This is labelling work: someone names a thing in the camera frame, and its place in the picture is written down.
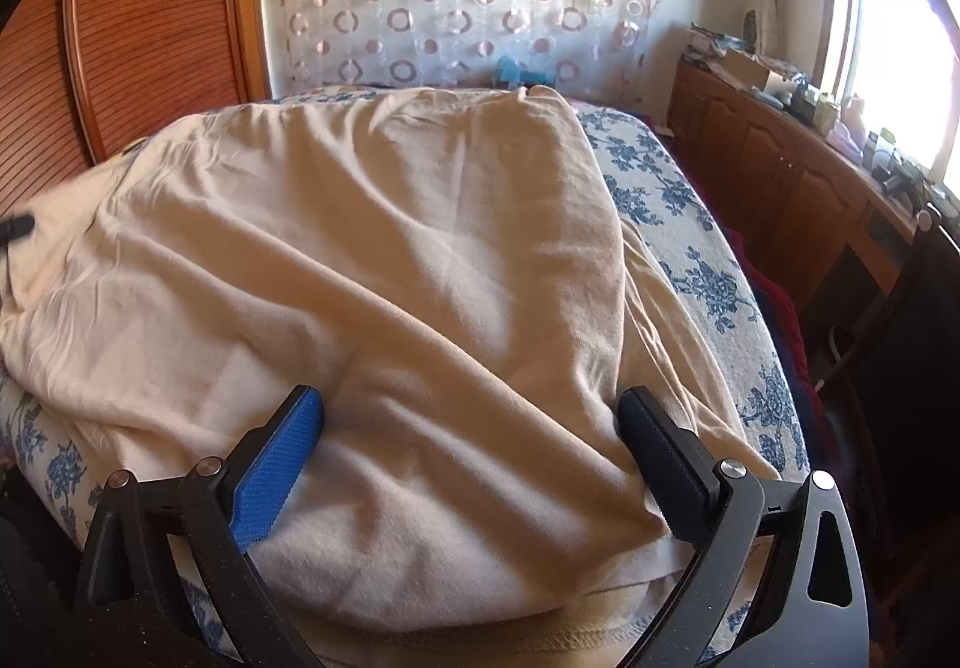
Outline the cardboard box on cabinet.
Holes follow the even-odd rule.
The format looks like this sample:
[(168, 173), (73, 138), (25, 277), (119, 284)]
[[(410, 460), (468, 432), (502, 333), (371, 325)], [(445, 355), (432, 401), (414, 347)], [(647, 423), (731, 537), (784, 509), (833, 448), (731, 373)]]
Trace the cardboard box on cabinet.
[(752, 54), (745, 54), (737, 49), (729, 49), (724, 54), (722, 69), (747, 88), (755, 86), (758, 90), (768, 90), (770, 86), (779, 85), (782, 82), (781, 75), (775, 69), (771, 69), (770, 65), (754, 58)]

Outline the blue object behind bed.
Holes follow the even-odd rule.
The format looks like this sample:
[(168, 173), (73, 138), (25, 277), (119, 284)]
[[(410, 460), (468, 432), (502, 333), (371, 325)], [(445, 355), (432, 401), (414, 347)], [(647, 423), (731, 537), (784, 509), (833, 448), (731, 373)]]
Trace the blue object behind bed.
[(530, 72), (509, 56), (498, 59), (493, 70), (493, 86), (500, 90), (517, 90), (524, 86), (553, 86), (555, 77), (544, 72)]

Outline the pink toy on cabinet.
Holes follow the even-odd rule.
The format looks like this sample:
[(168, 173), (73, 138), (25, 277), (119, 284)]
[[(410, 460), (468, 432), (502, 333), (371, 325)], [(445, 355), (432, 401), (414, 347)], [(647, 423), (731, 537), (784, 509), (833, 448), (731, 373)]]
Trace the pink toy on cabinet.
[(864, 150), (867, 142), (864, 109), (866, 109), (864, 100), (857, 95), (851, 95), (841, 106), (838, 121), (832, 131), (833, 136), (846, 140), (857, 150)]

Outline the brown wooden cabinet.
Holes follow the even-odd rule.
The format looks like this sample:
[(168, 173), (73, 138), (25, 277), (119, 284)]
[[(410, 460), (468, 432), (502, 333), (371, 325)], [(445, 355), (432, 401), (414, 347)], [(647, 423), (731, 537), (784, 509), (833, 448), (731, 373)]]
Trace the brown wooden cabinet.
[(672, 155), (748, 260), (799, 309), (852, 255), (888, 293), (914, 223), (866, 171), (795, 119), (682, 59), (667, 109)]

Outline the bright window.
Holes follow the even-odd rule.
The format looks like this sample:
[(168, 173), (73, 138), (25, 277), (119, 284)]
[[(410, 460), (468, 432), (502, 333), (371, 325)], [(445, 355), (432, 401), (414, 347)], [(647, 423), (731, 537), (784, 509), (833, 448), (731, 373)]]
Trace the bright window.
[(864, 129), (958, 192), (958, 54), (929, 0), (835, 0), (822, 83)]

